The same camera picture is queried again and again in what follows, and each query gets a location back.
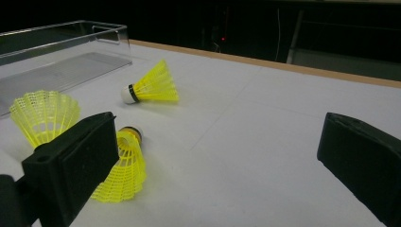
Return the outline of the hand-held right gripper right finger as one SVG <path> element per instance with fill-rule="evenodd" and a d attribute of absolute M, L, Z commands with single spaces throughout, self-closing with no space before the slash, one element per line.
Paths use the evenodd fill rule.
<path fill-rule="evenodd" d="M 401 140 L 361 120 L 328 113 L 317 159 L 387 227 L 401 227 Z"/>

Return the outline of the dark equipment tower red light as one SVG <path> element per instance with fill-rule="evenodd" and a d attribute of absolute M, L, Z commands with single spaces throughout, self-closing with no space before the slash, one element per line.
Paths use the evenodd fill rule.
<path fill-rule="evenodd" d="M 228 39 L 230 7 L 221 4 L 203 8 L 201 46 L 203 49 L 220 53 Z"/>

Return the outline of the yellow plastic shuttlecock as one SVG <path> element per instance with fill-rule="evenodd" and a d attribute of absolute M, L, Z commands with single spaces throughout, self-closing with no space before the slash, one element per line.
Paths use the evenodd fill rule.
<path fill-rule="evenodd" d="M 101 202 L 131 200 L 143 189 L 146 162 L 141 144 L 143 133 L 137 127 L 124 127 L 116 133 L 119 160 L 113 166 L 106 180 L 101 183 L 91 198 Z"/>
<path fill-rule="evenodd" d="M 74 126 L 80 117 L 80 106 L 69 95 L 41 90 L 16 98 L 9 112 L 28 143 L 36 148 Z"/>
<path fill-rule="evenodd" d="M 121 90 L 121 98 L 126 104 L 141 101 L 171 101 L 180 99 L 173 77 L 165 60 L 160 60 L 137 82 Z"/>

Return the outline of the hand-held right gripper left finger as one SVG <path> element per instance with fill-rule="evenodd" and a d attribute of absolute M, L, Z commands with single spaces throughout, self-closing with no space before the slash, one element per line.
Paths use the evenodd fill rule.
<path fill-rule="evenodd" d="M 114 115 L 80 120 L 22 162 L 24 211 L 29 223 L 68 227 L 118 161 Z"/>

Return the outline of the white table cover sheet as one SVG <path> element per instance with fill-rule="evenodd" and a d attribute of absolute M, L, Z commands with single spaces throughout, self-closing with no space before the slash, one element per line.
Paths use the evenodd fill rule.
<path fill-rule="evenodd" d="M 143 130 L 147 179 L 72 227 L 383 227 L 316 152 L 329 112 L 401 139 L 401 82 L 140 41 L 131 56 L 71 94 L 83 115 Z M 124 103 L 160 60 L 180 99 Z"/>

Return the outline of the clear plastic container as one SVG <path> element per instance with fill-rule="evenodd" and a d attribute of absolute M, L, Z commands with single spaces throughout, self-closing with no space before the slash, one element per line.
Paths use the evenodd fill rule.
<path fill-rule="evenodd" d="M 78 20 L 0 33 L 0 117 L 26 93 L 66 91 L 131 63 L 125 25 Z"/>

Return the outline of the white metal stand frame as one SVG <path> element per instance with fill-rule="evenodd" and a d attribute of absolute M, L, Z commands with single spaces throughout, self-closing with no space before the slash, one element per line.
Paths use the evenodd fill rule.
<path fill-rule="evenodd" d="M 298 13 L 287 62 L 401 82 L 401 25 L 391 15 L 330 9 Z"/>

